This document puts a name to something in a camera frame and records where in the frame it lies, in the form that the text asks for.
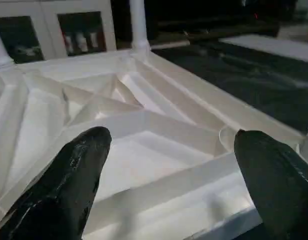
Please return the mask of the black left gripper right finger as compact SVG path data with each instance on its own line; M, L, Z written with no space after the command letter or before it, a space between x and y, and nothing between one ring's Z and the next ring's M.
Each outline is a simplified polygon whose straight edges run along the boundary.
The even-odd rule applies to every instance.
M308 240L308 164L287 144L240 129L234 154L249 195L275 240Z

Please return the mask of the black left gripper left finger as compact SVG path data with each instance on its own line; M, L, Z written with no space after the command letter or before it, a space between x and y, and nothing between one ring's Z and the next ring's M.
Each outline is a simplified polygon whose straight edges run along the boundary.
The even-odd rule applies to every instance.
M80 240L111 147L95 126L66 143L0 221L0 240Z

